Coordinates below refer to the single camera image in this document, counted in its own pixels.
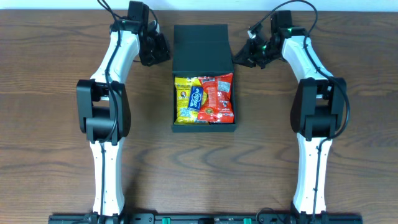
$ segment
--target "yellow snack bag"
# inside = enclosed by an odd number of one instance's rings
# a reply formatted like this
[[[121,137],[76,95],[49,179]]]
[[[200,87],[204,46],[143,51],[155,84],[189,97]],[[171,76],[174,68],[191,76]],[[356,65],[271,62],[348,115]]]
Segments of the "yellow snack bag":
[[[177,90],[177,119],[174,124],[208,124],[207,121],[198,121],[198,112],[188,108],[192,86],[201,86],[198,78],[175,77],[175,89]],[[201,104],[205,104],[207,94],[203,92]]]

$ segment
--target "blue package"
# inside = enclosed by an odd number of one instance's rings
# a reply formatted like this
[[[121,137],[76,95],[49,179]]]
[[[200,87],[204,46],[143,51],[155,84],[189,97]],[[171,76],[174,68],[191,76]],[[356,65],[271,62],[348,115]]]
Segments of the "blue package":
[[[199,111],[201,107],[201,99],[203,96],[203,88],[193,86],[191,88],[191,95],[189,97],[188,108],[191,110]]]

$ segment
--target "red snack bag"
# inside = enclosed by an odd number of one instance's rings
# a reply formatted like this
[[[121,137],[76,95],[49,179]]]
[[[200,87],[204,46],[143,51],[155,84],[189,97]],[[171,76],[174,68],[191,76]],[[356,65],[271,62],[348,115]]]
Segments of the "red snack bag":
[[[198,77],[207,100],[198,112],[198,120],[213,123],[233,123],[231,104],[232,73],[216,77]]]

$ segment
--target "wood grain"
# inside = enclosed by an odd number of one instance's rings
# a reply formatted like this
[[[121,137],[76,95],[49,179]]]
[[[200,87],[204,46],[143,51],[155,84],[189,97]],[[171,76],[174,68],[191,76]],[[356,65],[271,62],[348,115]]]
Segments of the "wood grain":
[[[234,53],[264,14],[156,13],[171,46],[174,24],[228,23]],[[313,21],[311,12],[293,16],[297,25]],[[358,212],[365,223],[398,219],[397,21],[396,13],[320,12],[312,34],[324,66],[346,79],[352,108],[328,159],[326,205]],[[0,11],[0,223],[46,223],[53,213],[91,210],[93,158],[78,127],[75,85],[100,65],[110,23],[105,11]],[[173,134],[172,61],[132,66],[123,152],[128,210],[289,209],[299,159],[289,122],[297,81],[279,61],[235,70],[238,129]]]

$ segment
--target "open box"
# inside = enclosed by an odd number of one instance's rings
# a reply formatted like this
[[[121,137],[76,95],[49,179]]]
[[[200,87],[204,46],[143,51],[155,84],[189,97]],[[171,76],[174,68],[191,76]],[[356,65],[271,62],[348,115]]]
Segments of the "open box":
[[[175,25],[173,57],[173,125],[175,133],[233,132],[236,124],[235,77],[232,79],[231,103],[234,112],[232,124],[174,124],[177,118],[177,100],[174,78],[214,77],[233,73],[231,49],[228,42],[228,26]]]

